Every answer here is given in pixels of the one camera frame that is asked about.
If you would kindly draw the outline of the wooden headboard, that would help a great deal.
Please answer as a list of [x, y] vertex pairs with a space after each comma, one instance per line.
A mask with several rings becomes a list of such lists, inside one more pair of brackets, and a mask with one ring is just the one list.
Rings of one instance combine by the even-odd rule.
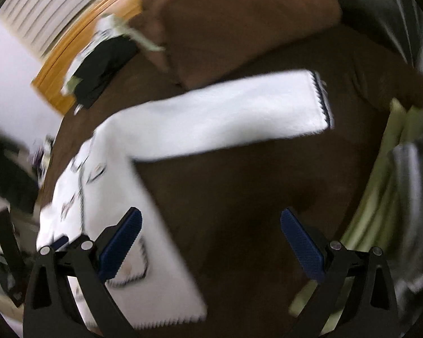
[[65, 115], [75, 102], [71, 95], [61, 94], [68, 68], [75, 56], [92, 39], [99, 17], [115, 14], [128, 20], [141, 11], [141, 0], [96, 0], [69, 26], [51, 49], [32, 86], [59, 114]]

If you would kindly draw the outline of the brown fuzzy bed blanket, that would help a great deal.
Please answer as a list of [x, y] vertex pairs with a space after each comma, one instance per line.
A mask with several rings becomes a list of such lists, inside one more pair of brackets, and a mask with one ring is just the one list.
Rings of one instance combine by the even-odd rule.
[[[319, 75], [332, 112], [331, 128], [133, 162], [207, 307], [199, 321], [133, 326], [136, 336], [285, 334], [292, 326], [290, 301], [305, 276], [280, 227], [282, 211], [293, 208], [302, 221], [333, 236], [359, 205], [380, 152], [391, 102], [397, 100], [405, 109], [423, 105], [423, 75], [342, 25], [280, 46], [213, 85], [293, 70]], [[190, 91], [144, 54], [136, 54], [89, 109], [72, 109], [64, 117], [42, 209], [51, 202], [69, 161], [106, 119]]]

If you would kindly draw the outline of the white window blinds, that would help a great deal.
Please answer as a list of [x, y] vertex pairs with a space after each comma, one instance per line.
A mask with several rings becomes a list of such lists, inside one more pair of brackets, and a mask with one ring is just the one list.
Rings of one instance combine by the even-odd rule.
[[36, 57], [43, 58], [95, 0], [6, 0], [0, 18]]

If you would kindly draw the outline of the folded brown green blanket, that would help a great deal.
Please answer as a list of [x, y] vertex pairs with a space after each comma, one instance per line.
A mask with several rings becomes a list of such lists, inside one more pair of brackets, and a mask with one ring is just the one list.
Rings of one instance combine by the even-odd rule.
[[[396, 296], [398, 337], [423, 337], [423, 108], [391, 102], [362, 200], [337, 241], [349, 250], [382, 249]], [[314, 281], [295, 298], [297, 317], [317, 286]]]

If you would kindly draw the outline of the brown pillow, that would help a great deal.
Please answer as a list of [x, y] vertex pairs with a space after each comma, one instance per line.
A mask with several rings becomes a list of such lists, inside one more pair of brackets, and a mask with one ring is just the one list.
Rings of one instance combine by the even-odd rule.
[[338, 0], [142, 0], [129, 25], [155, 45], [143, 52], [158, 70], [195, 89], [341, 15]]

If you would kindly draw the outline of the white fleece garment black trim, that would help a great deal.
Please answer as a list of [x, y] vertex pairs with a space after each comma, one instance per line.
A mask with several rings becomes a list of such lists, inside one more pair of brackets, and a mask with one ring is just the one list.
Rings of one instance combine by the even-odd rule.
[[308, 70], [256, 75], [117, 112], [57, 179], [36, 245], [62, 235], [97, 237], [138, 208], [142, 230], [106, 284], [112, 298], [139, 329], [204, 319], [202, 295], [133, 162], [318, 134], [333, 124], [319, 75]]

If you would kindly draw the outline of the black clothes pile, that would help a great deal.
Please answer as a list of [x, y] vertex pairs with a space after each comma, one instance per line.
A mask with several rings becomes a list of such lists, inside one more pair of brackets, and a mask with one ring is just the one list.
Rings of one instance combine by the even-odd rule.
[[102, 95], [117, 73], [138, 52], [129, 37], [120, 35], [106, 39], [88, 54], [73, 73], [72, 94], [76, 104], [89, 109]]

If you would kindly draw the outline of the white green patterned pillow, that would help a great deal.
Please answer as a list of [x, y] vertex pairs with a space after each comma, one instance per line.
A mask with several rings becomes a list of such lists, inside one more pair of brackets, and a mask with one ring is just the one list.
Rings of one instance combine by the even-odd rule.
[[74, 78], [75, 72], [86, 60], [87, 56], [91, 55], [97, 47], [105, 41], [110, 41], [119, 37], [128, 38], [130, 41], [139, 44], [150, 52], [163, 52], [165, 50], [164, 47], [155, 44], [138, 30], [131, 28], [121, 17], [117, 17], [115, 14], [101, 15], [94, 27], [92, 39], [75, 56], [65, 74], [61, 87], [61, 94], [63, 96], [74, 94], [75, 86], [77, 86], [80, 81], [80, 79]]

